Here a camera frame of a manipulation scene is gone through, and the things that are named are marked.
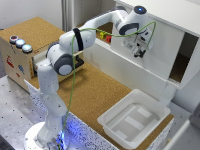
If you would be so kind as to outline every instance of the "velcro strap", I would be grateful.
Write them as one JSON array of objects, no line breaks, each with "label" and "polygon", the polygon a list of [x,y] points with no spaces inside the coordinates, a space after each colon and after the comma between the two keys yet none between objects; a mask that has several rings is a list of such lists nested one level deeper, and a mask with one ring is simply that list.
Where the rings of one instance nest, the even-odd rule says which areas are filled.
[{"label": "velcro strap", "polygon": [[81,37],[81,34],[80,34],[80,30],[78,28],[74,28],[73,31],[74,31],[75,36],[76,36],[79,51],[82,51],[84,48],[83,48],[83,40],[82,40],[82,37]]}]

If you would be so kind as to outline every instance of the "wooden box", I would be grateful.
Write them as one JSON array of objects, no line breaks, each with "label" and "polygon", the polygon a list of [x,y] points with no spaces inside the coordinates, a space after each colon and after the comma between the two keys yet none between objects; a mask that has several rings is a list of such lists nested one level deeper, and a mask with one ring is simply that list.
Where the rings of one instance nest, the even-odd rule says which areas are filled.
[{"label": "wooden box", "polygon": [[[29,81],[36,76],[33,57],[46,51],[49,45],[58,41],[64,33],[39,17],[0,31],[0,50],[7,75],[28,91],[24,79]],[[17,49],[16,45],[10,44],[9,39],[12,35],[25,40],[26,44],[32,46],[33,52],[25,54],[21,49]],[[59,76],[59,81],[66,77]]]}]

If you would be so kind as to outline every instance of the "green cable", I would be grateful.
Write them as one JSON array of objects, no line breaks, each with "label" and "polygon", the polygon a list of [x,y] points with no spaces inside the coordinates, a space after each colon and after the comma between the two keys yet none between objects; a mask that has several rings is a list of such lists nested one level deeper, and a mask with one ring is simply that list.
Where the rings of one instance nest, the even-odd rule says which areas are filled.
[{"label": "green cable", "polygon": [[[82,30],[80,30],[80,32],[82,32],[82,31],[87,31],[87,30],[96,30],[96,31],[104,32],[104,33],[106,33],[107,35],[111,35],[111,36],[114,36],[114,37],[128,37],[128,36],[131,36],[131,35],[134,35],[134,34],[140,32],[141,30],[145,29],[146,27],[148,27],[148,26],[151,25],[151,24],[154,24],[154,27],[153,27],[153,31],[152,31],[151,37],[150,37],[150,39],[149,39],[149,42],[148,42],[148,44],[147,44],[147,48],[148,48],[148,47],[149,47],[149,43],[151,42],[151,39],[152,39],[152,37],[153,37],[154,31],[155,31],[155,28],[156,28],[156,22],[155,22],[155,21],[150,22],[149,24],[145,25],[144,27],[142,27],[141,29],[137,30],[136,32],[131,33],[131,34],[128,34],[128,35],[114,35],[114,34],[105,32],[105,31],[103,31],[103,30],[94,29],[94,28],[82,29]],[[74,47],[73,47],[73,46],[74,46],[74,39],[75,39],[75,35],[74,35],[73,38],[72,38],[73,67],[75,68],[75,58],[74,58],[74,56],[73,56],[73,53],[74,53]],[[73,91],[74,91],[75,77],[76,77],[76,70],[74,69],[74,71],[73,71],[73,83],[72,83],[71,96],[70,96],[68,111],[67,111],[67,114],[66,114],[66,117],[65,117],[65,121],[64,121],[64,123],[63,123],[62,132],[64,132],[64,129],[65,129],[65,126],[66,126],[66,122],[67,122],[67,117],[68,117],[68,115],[69,115],[69,110],[70,110],[70,107],[71,107],[72,96],[73,96]]]}]

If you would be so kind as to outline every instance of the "white robotic arm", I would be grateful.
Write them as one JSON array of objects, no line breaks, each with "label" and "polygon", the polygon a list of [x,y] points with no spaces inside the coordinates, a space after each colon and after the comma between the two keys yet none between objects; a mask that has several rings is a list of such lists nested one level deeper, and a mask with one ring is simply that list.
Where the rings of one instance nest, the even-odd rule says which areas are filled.
[{"label": "white robotic arm", "polygon": [[[85,28],[98,28],[99,26],[112,22],[120,35],[128,35],[136,32],[145,26],[147,11],[142,6],[134,7],[133,11],[128,14],[122,6],[117,6],[112,10],[101,14],[87,21],[79,30]],[[78,29],[67,32],[60,37],[59,43],[52,43],[47,52],[47,59],[43,65],[38,66],[38,79],[40,84],[40,99],[46,106],[48,112],[45,124],[37,133],[34,141],[41,149],[49,150],[50,143],[57,139],[62,131],[62,116],[66,114],[67,107],[58,96],[59,88],[57,74],[65,76],[72,72],[72,38],[76,35],[73,43],[73,50],[77,52],[91,47],[96,39],[95,30],[86,30],[79,32]],[[138,33],[143,43],[148,43],[152,32],[144,28]]]}]

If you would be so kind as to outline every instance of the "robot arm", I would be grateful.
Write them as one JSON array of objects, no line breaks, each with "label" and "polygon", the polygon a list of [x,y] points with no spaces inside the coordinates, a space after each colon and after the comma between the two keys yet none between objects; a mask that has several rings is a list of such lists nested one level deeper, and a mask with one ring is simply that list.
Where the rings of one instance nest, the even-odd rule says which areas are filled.
[{"label": "robot arm", "polygon": [[[101,14],[89,21],[87,21],[81,28],[98,28],[103,24],[112,22],[116,29],[119,31],[120,35],[128,35],[136,32],[138,29],[145,26],[145,21],[147,20],[147,11],[142,6],[136,6],[130,14],[127,13],[123,6],[117,6],[112,10]],[[72,38],[74,36],[74,31],[67,32],[60,37],[59,43],[53,43],[47,52],[47,58],[50,60],[54,67],[54,70],[62,76],[68,75],[73,70],[72,61]],[[82,49],[91,47],[96,39],[95,30],[87,30],[80,32]],[[147,44],[152,32],[145,28],[139,33],[140,41]],[[74,53],[79,51],[80,43],[78,43],[77,38],[75,38],[73,43]]]}]

